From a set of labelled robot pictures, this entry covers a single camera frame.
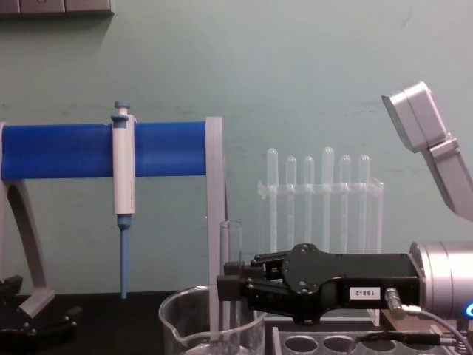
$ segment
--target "blue pipette tip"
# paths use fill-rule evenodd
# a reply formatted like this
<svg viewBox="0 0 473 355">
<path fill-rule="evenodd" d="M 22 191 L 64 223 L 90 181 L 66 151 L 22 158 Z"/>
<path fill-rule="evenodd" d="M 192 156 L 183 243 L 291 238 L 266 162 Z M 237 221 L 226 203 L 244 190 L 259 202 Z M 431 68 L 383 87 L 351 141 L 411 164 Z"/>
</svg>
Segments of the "blue pipette tip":
<svg viewBox="0 0 473 355">
<path fill-rule="evenodd" d="M 126 300 L 128 285 L 128 233 L 129 229 L 120 231 L 120 292 L 122 300 Z"/>
</svg>

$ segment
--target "label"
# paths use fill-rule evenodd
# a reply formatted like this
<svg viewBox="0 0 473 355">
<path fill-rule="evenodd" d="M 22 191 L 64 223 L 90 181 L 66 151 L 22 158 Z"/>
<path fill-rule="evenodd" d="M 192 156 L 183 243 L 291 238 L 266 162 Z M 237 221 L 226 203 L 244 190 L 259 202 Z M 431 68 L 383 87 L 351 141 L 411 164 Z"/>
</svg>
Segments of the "label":
<svg viewBox="0 0 473 355">
<path fill-rule="evenodd" d="M 380 300 L 381 288 L 379 287 L 350 287 L 351 300 Z"/>
</svg>

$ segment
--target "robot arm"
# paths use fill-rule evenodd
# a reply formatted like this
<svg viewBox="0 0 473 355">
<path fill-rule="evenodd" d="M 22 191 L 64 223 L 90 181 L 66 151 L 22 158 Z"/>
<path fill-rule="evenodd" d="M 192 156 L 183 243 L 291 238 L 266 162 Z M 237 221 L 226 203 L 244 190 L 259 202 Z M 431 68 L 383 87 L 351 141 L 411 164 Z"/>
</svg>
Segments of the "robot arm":
<svg viewBox="0 0 473 355">
<path fill-rule="evenodd" d="M 404 146 L 422 153 L 445 204 L 458 216 L 473 221 L 472 178 L 430 89 L 420 82 L 382 99 Z"/>
<path fill-rule="evenodd" d="M 251 309 L 302 325 L 337 308 L 388 308 L 384 295 L 390 289 L 403 302 L 419 303 L 420 277 L 406 254 L 329 254 L 299 244 L 289 252 L 257 255 L 242 269 L 217 278 L 220 300 L 245 298 Z"/>
<path fill-rule="evenodd" d="M 472 179 L 429 88 L 421 82 L 382 99 L 404 146 L 422 152 L 447 206 L 473 221 Z M 328 254 L 301 244 L 257 255 L 242 270 L 227 268 L 217 279 L 220 300 L 246 298 L 252 309 L 300 324 L 336 308 L 384 308 L 402 317 L 403 303 L 446 319 L 473 318 L 473 242 L 413 243 L 409 254 Z"/>
</svg>

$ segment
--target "blue cylinder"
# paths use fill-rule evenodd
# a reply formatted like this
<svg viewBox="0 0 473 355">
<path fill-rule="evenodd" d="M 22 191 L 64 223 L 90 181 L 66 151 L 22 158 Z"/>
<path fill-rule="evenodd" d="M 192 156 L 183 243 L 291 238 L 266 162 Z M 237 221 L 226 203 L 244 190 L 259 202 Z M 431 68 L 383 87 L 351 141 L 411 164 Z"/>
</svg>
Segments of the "blue cylinder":
<svg viewBox="0 0 473 355">
<path fill-rule="evenodd" d="M 2 180 L 110 178 L 112 126 L 5 126 Z M 135 174 L 205 175 L 205 122 L 138 123 Z"/>
</svg>

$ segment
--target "micropipette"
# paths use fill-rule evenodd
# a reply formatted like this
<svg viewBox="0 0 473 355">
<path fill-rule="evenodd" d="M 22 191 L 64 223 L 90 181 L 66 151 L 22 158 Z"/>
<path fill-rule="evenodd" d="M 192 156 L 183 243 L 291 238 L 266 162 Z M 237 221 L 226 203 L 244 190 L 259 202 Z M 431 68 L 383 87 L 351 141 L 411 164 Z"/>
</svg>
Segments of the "micropipette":
<svg viewBox="0 0 473 355">
<path fill-rule="evenodd" d="M 126 299 L 128 286 L 128 239 L 135 213 L 135 122 L 129 103 L 116 101 L 112 116 L 113 196 L 120 229 L 120 293 Z"/>
</svg>

